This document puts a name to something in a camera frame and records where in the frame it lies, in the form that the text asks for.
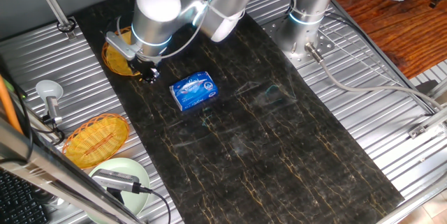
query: metal clamp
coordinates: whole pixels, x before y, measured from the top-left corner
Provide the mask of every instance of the metal clamp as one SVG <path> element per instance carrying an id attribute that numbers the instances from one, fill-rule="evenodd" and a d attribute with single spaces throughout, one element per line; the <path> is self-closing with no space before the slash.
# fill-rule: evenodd
<path id="1" fill-rule="evenodd" d="M 438 126 L 439 124 L 443 123 L 447 120 L 447 108 L 444 108 L 443 110 L 437 112 L 435 115 L 431 116 L 429 119 L 425 120 L 413 130 L 410 130 L 408 134 L 412 139 L 415 139 L 419 135 L 426 133 L 429 129 L 434 128 Z"/>

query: white plate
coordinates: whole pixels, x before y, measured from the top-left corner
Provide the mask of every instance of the white plate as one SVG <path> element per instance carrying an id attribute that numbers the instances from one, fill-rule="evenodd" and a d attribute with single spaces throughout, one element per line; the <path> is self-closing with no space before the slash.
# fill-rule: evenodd
<path id="1" fill-rule="evenodd" d="M 90 172 L 89 176 L 92 176 L 95 171 L 101 168 L 137 176 L 143 186 L 147 188 L 149 188 L 150 186 L 149 175 L 147 175 L 146 169 L 138 162 L 131 160 L 130 158 L 112 158 L 110 160 L 102 162 Z M 121 192 L 121 196 L 123 197 L 124 206 L 126 206 L 135 215 L 139 214 L 142 211 L 147 203 L 147 200 L 149 199 L 149 193 L 136 194 L 130 192 Z M 102 222 L 95 216 L 92 216 L 91 214 L 87 213 L 87 216 L 95 223 L 107 224 L 105 222 Z"/>

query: metal grating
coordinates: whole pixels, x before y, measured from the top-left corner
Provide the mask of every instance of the metal grating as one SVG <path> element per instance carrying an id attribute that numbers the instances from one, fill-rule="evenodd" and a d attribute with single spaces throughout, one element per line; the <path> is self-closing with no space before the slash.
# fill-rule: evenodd
<path id="1" fill-rule="evenodd" d="M 88 119 L 102 113 L 117 113 L 127 119 L 131 132 L 124 146 L 114 157 L 132 158 L 146 169 L 150 186 L 169 202 L 171 223 L 183 223 L 166 187 L 155 170 L 140 138 L 105 76 L 97 58 L 90 49 L 79 27 L 77 39 L 69 41 L 55 24 L 23 34 L 0 43 L 0 55 L 15 81 L 29 94 L 28 105 L 38 114 L 44 113 L 44 103 L 38 97 L 35 86 L 41 80 L 53 80 L 64 88 L 59 100 L 64 122 L 59 128 L 67 134 Z M 151 200 L 138 215 L 150 223 L 165 224 L 168 212 L 163 201 L 151 195 Z M 53 211 L 51 223 L 88 223 L 84 211 L 70 205 L 67 209 Z"/>

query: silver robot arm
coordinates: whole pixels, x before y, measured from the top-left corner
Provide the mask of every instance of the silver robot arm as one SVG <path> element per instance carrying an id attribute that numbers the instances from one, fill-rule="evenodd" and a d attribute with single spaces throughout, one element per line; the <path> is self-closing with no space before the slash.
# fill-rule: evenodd
<path id="1" fill-rule="evenodd" d="M 318 28 L 330 0 L 295 0 L 288 17 L 279 26 L 275 43 L 287 57 L 307 54 L 307 43 L 318 44 Z"/>
<path id="2" fill-rule="evenodd" d="M 200 30 L 214 42 L 222 41 L 234 29 L 249 1 L 136 0 L 131 44 L 111 31 L 106 40 L 127 60 L 137 56 L 139 61 L 157 64 L 162 58 L 156 56 L 163 53 L 171 36 L 185 24 L 198 26 L 203 20 Z"/>

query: tissue box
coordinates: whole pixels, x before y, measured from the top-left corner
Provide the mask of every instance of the tissue box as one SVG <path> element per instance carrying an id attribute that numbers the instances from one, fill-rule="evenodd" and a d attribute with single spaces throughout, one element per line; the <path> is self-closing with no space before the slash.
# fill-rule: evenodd
<path id="1" fill-rule="evenodd" d="M 218 94 L 216 84 L 206 71 L 194 73 L 169 87 L 181 111 L 189 109 Z"/>

